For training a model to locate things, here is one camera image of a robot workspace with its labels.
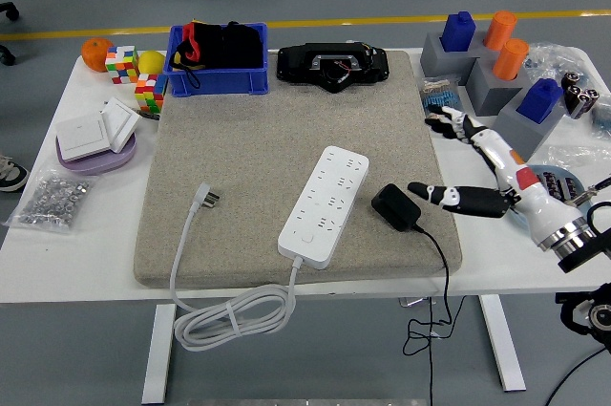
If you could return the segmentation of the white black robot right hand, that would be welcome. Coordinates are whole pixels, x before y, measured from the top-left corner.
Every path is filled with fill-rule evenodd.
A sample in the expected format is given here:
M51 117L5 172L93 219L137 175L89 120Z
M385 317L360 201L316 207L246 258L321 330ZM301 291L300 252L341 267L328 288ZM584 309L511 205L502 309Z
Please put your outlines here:
M587 242L594 237L580 210L552 197L498 132L448 106L433 105L429 111L425 123L446 139L471 145L495 174L497 188L411 182L411 193L447 211L470 216L501 218L512 208L526 219L531 239L543 250L558 248L568 239Z

